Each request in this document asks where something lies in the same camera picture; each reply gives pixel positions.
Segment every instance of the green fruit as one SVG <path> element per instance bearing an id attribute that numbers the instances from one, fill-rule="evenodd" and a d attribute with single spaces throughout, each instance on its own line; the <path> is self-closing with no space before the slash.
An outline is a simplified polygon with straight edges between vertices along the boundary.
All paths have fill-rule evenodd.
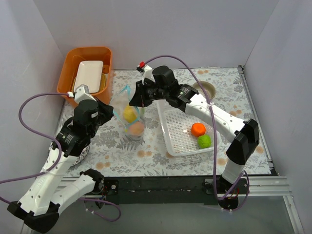
<path id="1" fill-rule="evenodd" d="M 208 135 L 199 136 L 197 142 L 200 149 L 205 149 L 211 146 L 211 139 Z"/>

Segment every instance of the tabletop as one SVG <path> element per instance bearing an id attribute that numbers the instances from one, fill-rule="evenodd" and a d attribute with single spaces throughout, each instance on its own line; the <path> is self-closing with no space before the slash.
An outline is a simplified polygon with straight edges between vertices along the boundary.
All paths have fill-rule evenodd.
<path id="1" fill-rule="evenodd" d="M 236 68 L 192 69 L 201 81 L 208 81 L 216 88 L 214 103 L 233 116 L 248 120 L 252 110 L 248 103 L 243 82 Z M 195 80 L 186 69 L 176 69 L 179 83 L 194 84 Z M 136 70 L 115 71 L 113 95 L 125 85 L 135 88 L 141 76 Z M 64 104 L 59 126 L 73 115 L 69 103 Z M 141 139 L 133 140 L 125 135 L 120 122 L 113 117 L 98 129 L 91 140 L 90 151 L 79 164 L 71 167 L 65 177 L 79 177 L 79 172 L 89 168 L 104 176 L 198 176 L 212 175 L 213 152 L 174 157 L 165 146 L 156 101 L 145 108 L 146 128 Z M 217 174 L 220 175 L 228 160 L 226 150 L 230 143 L 224 137 L 217 151 Z M 270 174 L 267 154 L 262 142 L 246 163 L 248 174 Z"/>

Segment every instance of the gray floor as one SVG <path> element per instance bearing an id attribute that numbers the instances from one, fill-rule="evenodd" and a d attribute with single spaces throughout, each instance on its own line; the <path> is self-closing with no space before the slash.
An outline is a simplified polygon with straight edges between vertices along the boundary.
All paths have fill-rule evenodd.
<path id="1" fill-rule="evenodd" d="M 121 205 L 121 209 L 120 220 L 108 223 L 86 212 L 83 202 L 77 201 L 61 214 L 48 234 L 293 233 L 283 197 L 249 197 L 233 214 L 200 204 L 132 204 Z M 117 215 L 111 206 L 104 206 L 101 213 Z"/>

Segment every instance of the orange bin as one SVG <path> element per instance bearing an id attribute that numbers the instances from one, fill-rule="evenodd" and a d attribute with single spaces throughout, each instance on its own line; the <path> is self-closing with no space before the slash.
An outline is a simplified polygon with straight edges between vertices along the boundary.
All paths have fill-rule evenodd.
<path id="1" fill-rule="evenodd" d="M 71 50 L 65 59 L 62 72 L 59 77 L 57 92 L 67 93 L 72 91 L 74 80 L 77 76 L 79 64 L 82 61 L 103 61 L 102 73 L 108 74 L 106 76 L 106 84 L 100 89 L 99 92 L 91 94 L 97 97 L 105 104 L 109 104 L 112 97 L 112 84 L 113 84 L 113 53 L 105 46 L 91 46 L 91 47 L 78 47 Z M 73 107 L 77 103 L 73 98 L 63 96 Z"/>

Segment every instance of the perforated basket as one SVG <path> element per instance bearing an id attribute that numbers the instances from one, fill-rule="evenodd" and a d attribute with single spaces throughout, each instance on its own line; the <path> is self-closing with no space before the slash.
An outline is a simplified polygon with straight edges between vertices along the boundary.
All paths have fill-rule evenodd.
<path id="1" fill-rule="evenodd" d="M 157 109 L 168 153 L 172 156 L 194 155 L 214 150 L 213 128 L 199 118 L 188 115 L 179 109 L 171 107 L 166 101 L 157 101 Z M 197 138 L 192 135 L 194 123 L 203 123 L 206 134 L 211 138 L 211 147 L 200 149 Z M 217 147 L 221 143 L 221 135 L 217 132 Z"/>

